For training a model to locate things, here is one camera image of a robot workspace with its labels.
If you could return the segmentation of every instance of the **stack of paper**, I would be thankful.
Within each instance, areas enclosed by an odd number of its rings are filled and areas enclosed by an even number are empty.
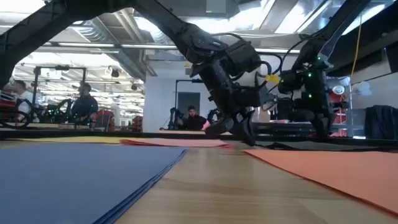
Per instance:
[[[39,144],[0,150],[0,223],[112,223],[186,149]]]

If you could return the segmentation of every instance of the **person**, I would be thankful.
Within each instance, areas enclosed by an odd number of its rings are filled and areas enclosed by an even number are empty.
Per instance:
[[[90,95],[91,86],[88,83],[82,83],[79,87],[80,97],[72,106],[72,115],[78,121],[95,120],[98,112],[98,102]]]
[[[208,120],[198,114],[194,106],[188,107],[188,119],[183,124],[184,129],[192,131],[204,131],[210,126]]]
[[[12,90],[17,93],[17,97],[20,100],[27,100],[30,103],[33,102],[33,93],[27,91],[26,83],[22,80],[14,80],[14,83],[12,84]],[[31,110],[31,107],[26,103],[22,102],[18,106],[18,111],[29,114]],[[22,114],[19,114],[17,116],[17,119],[19,121],[22,121],[25,117]]]

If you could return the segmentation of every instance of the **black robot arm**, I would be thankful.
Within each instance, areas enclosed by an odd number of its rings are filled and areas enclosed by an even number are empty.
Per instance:
[[[170,37],[178,50],[194,64],[223,118],[208,128],[208,134],[230,131],[254,144],[248,106],[267,99],[265,85],[241,88],[231,77],[260,66],[260,57],[250,42],[239,39],[227,44],[194,24],[182,21],[156,0],[53,0],[0,35],[0,88],[9,80],[16,63],[76,21],[105,12],[133,7]]]
[[[311,121],[321,138],[329,135],[335,119],[333,105],[329,100],[330,90],[326,85],[326,71],[333,67],[328,59],[342,33],[369,2],[370,0],[345,1],[326,27],[302,47],[292,69],[280,74],[279,92],[302,91],[301,98],[294,100],[294,109],[290,112],[289,119]]]

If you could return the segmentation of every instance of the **white wall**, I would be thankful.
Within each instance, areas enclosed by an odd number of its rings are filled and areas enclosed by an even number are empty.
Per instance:
[[[283,69],[290,69],[296,58],[296,55],[288,56]],[[279,66],[279,59],[273,56],[263,55],[261,59],[269,62],[273,70]],[[185,62],[151,62],[150,65],[157,72],[158,77],[147,76],[146,79],[143,129],[146,133],[156,133],[161,127],[167,128],[166,121],[170,118],[170,109],[174,107],[175,80],[189,79],[189,76],[185,75]],[[262,74],[267,72],[265,66],[262,66],[259,71]],[[255,72],[245,74],[239,83],[254,86],[254,74]],[[274,85],[275,83],[268,83],[267,87],[270,89]],[[210,94],[202,83],[180,82],[178,92],[200,93],[200,115],[203,117],[207,117],[209,111],[216,108],[214,102],[208,101]]]
[[[351,83],[361,82],[369,78],[391,73],[388,60],[362,69],[351,78]],[[353,108],[361,109],[374,105],[388,105],[398,108],[398,73],[368,81],[371,86],[371,96],[353,94]]]
[[[145,133],[156,133],[161,127],[167,128],[169,123],[166,121],[170,118],[170,109],[174,107],[175,79],[147,77],[145,88],[143,129]],[[200,93],[200,115],[205,118],[210,110],[216,108],[214,102],[209,102],[210,94],[202,83],[180,82],[178,92]]]

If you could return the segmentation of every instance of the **wooden surface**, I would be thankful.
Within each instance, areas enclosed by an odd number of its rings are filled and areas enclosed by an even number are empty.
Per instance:
[[[0,142],[0,149],[29,142]],[[391,214],[235,150],[191,149],[116,223],[398,223]]]

